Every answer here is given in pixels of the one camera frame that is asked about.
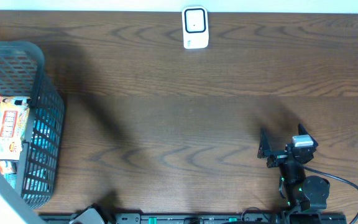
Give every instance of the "gray plastic basket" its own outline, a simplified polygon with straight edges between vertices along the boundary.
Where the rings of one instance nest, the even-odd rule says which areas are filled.
[[[48,202],[55,184],[65,106],[30,42],[0,42],[0,95],[31,96],[15,190],[31,208]]]

